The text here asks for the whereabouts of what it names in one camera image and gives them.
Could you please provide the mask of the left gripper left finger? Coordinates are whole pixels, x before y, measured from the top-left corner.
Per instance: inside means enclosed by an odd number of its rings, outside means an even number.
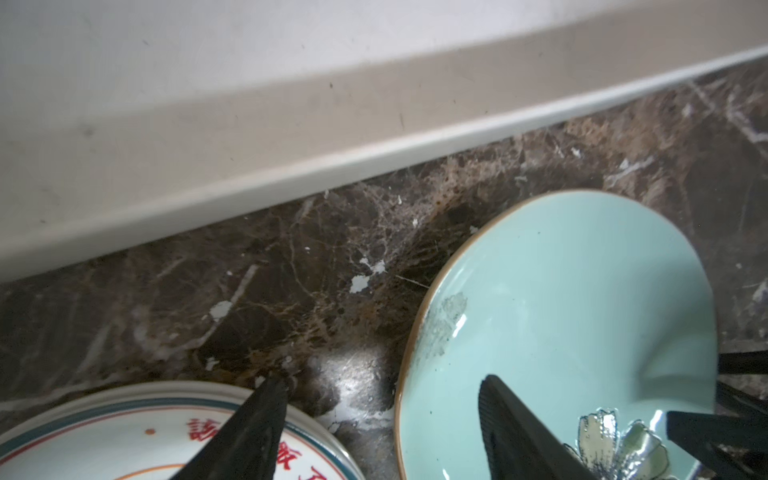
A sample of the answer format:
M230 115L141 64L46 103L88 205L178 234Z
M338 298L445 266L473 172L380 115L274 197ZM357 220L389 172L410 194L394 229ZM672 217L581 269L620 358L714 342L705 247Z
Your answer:
M271 479L287 400L282 380L265 380L173 480Z

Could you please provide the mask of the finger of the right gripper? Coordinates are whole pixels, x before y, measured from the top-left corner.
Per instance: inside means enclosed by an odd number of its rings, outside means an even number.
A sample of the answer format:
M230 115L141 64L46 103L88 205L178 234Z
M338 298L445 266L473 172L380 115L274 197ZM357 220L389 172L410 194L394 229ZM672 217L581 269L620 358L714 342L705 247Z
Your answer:
M721 375L766 375L767 351L723 353L718 359ZM745 393L723 382L717 382L717 403L736 414L766 414L767 401Z
M667 438L710 469L716 479L767 478L767 416L670 411Z

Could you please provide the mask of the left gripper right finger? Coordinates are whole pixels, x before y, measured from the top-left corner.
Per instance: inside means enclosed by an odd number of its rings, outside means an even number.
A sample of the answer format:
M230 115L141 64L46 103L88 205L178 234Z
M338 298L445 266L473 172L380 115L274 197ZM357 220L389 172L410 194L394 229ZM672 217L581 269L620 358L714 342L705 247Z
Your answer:
M498 376L481 382L478 411L493 479L594 477Z

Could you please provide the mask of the white plate orange sunburst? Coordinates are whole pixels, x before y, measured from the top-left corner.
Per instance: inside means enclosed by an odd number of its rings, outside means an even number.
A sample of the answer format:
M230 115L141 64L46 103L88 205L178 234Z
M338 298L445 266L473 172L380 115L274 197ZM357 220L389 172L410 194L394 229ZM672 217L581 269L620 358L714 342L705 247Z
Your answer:
M255 390L198 381L119 387L1 436L4 479L173 479ZM347 449L287 406L271 479L361 479Z

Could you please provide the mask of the mint green flower plate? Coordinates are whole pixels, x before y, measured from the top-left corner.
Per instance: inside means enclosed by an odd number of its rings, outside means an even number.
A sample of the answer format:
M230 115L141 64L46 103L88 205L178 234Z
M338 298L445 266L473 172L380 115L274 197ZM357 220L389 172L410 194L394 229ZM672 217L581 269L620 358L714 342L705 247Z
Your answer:
M690 479L671 411L711 413L716 310L685 235L634 200L549 193L493 219L446 263L405 350L395 406L405 479L485 479L478 414L499 377L604 479Z

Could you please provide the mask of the white plastic bin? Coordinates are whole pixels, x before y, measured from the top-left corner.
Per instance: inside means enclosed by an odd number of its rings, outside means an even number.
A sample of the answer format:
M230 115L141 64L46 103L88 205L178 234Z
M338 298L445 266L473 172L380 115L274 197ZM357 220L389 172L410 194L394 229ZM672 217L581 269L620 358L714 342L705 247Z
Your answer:
M1 277L766 52L763 1L5 1Z

